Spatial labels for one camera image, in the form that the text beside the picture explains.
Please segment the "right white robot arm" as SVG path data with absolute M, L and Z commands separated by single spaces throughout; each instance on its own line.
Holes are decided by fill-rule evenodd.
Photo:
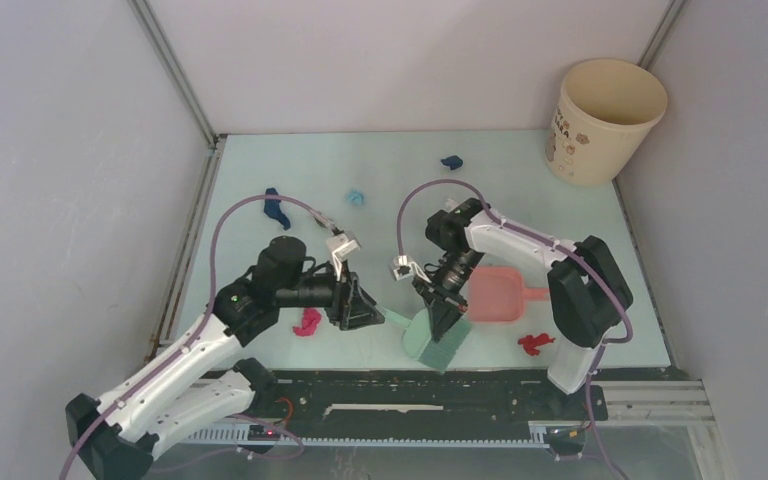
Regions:
M 613 340 L 610 332 L 624 325 L 620 342 L 633 336 L 627 313 L 633 295 L 607 244 L 595 236 L 573 242 L 529 229 L 504 219 L 475 197 L 433 214 L 425 236 L 443 256 L 433 272 L 416 268 L 412 286 L 423 300 L 435 342 L 467 313 L 461 290 L 485 256 L 544 269 L 560 339 L 541 402 L 556 418 L 576 411 L 582 403 L 581 387 Z

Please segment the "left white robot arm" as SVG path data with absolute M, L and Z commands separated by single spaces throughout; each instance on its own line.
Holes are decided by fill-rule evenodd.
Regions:
M 342 331 L 382 324 L 384 314 L 348 267 L 357 239 L 339 232 L 326 246 L 329 261 L 305 269 L 305 243 L 274 238 L 158 357 L 99 398 L 74 397 L 66 407 L 71 458 L 96 479 L 141 479 L 171 446 L 214 421 L 271 412 L 274 378 L 242 354 L 285 308 L 320 309 Z

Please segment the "green hand brush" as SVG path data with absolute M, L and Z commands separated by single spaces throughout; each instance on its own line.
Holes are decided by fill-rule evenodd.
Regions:
M 434 340 L 428 312 L 421 310 L 407 318 L 390 309 L 381 308 L 384 319 L 403 330 L 401 345 L 413 360 L 438 372 L 445 372 L 472 331 L 472 325 L 459 320 L 441 340 Z

